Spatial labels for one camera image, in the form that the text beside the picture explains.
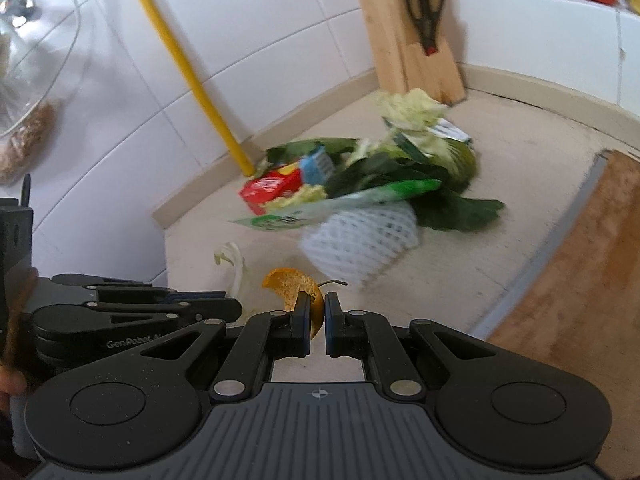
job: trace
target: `white foam net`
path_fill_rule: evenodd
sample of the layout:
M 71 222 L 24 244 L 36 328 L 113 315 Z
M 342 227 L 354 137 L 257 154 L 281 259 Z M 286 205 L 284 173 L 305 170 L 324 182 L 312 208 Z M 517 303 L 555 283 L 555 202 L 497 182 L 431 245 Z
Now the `white foam net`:
M 361 286 L 403 251 L 417 247 L 414 210 L 407 202 L 343 211 L 306 228 L 300 250 L 332 280 Z

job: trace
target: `yellow pole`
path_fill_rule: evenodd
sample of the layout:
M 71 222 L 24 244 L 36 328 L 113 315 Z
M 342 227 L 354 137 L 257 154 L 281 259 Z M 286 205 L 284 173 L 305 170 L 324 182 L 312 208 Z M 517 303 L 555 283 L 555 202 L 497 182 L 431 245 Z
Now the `yellow pole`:
M 196 98 L 196 101 L 202 108 L 202 111 L 211 121 L 213 127 L 218 131 L 222 140 L 224 140 L 226 146 L 229 149 L 229 153 L 234 158 L 234 160 L 240 166 L 242 173 L 244 176 L 251 176 L 254 174 L 254 165 L 249 160 L 249 157 L 246 156 L 246 153 L 242 150 L 242 146 L 238 143 L 236 138 L 231 133 L 231 130 L 226 125 L 225 120 L 222 118 L 216 107 L 209 99 L 209 95 L 205 91 L 202 86 L 202 83 L 198 79 L 191 63 L 184 54 L 180 43 L 175 39 L 174 34 L 171 32 L 171 29 L 166 24 L 164 18 L 158 11 L 156 4 L 153 0 L 139 0 L 142 4 L 142 7 L 145 9 L 146 15 L 151 20 L 152 25 L 154 26 L 158 36 L 164 43 L 164 46 L 169 51 L 169 54 L 174 58 L 178 69 L 182 72 L 182 75 L 187 81 L 189 88 L 193 92 L 193 96 Z

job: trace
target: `scissors handle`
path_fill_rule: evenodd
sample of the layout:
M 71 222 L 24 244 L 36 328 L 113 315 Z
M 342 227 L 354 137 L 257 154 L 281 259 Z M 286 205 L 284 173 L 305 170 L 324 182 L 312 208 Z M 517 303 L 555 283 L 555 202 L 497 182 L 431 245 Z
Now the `scissors handle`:
M 438 31 L 438 22 L 442 13 L 444 0 L 437 0 L 438 3 L 433 7 L 432 0 L 417 0 L 417 12 L 414 6 L 415 0 L 406 0 L 407 11 L 414 22 L 415 28 L 420 35 L 420 42 L 424 47 L 427 56 L 438 51 L 436 46 L 436 33 Z

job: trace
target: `stem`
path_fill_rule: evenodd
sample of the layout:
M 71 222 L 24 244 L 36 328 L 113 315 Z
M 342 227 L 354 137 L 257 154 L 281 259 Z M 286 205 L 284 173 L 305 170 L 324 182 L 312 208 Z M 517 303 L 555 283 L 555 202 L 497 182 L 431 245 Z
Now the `stem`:
M 326 285 L 327 283 L 337 283 L 338 285 L 349 286 L 347 282 L 341 282 L 340 280 L 326 280 L 325 282 L 318 283 L 318 286 Z

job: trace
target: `knife block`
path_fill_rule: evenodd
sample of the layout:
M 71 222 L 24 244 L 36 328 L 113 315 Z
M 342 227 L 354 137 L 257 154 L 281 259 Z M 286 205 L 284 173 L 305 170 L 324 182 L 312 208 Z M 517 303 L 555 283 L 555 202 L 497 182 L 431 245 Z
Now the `knife block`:
M 360 7 L 381 90 L 405 94 L 421 88 L 431 98 L 449 105 L 465 98 L 449 43 L 438 30 L 438 51 L 427 56 L 406 9 L 406 0 L 360 0 Z

